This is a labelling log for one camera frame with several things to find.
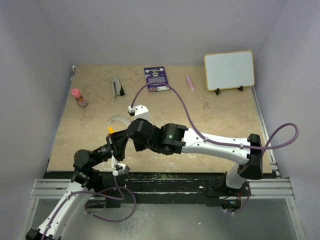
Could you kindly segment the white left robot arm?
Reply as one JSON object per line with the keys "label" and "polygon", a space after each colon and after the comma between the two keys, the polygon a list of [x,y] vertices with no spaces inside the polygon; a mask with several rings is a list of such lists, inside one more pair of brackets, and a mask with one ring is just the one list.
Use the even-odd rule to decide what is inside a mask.
{"label": "white left robot arm", "polygon": [[125,158],[128,136],[125,130],[110,133],[106,144],[95,150],[78,150],[74,154],[74,171],[63,196],[50,215],[36,229],[30,229],[27,240],[60,240],[67,231],[67,225],[75,220],[78,213],[92,196],[102,195],[102,176],[93,169],[99,163],[111,159],[112,175],[128,174],[130,168],[120,163]]}

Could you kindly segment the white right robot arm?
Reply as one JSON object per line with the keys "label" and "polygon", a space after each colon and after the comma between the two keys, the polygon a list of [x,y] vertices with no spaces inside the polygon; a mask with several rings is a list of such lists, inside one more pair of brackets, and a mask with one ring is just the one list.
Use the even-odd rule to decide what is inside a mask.
{"label": "white right robot arm", "polygon": [[222,183],[222,190],[228,196],[235,195],[247,180],[263,178],[261,139],[257,134],[247,138],[228,138],[174,123],[157,127],[139,118],[128,126],[126,136],[133,141],[137,152],[149,149],[166,156],[201,154],[234,162]]}

